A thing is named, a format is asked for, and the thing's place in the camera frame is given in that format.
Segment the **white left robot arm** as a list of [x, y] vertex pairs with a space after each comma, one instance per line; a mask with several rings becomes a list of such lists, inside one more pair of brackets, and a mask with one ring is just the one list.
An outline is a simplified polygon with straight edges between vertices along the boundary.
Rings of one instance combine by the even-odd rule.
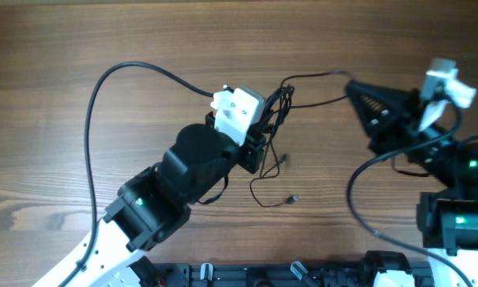
[[190, 217], [190, 205], [237, 165], [255, 173], [262, 160], [268, 123], [247, 131], [245, 143], [214, 128], [216, 118], [191, 124], [177, 135], [161, 162], [141, 171], [117, 192], [98, 221], [96, 240], [84, 238], [37, 281], [38, 286], [104, 286], [169, 238]]

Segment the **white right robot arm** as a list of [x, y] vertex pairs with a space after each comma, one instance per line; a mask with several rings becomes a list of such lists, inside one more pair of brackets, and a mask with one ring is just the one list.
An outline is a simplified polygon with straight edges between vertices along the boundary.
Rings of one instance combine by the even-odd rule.
[[[425, 255], [435, 286], [478, 286], [478, 136], [456, 140], [462, 112], [476, 91], [457, 80], [431, 80], [403, 91], [350, 81], [345, 88], [375, 154], [354, 171], [346, 201], [355, 220], [376, 238]], [[355, 209], [356, 179], [398, 155], [422, 168], [445, 189], [423, 192], [417, 204], [421, 247], [381, 234]]]

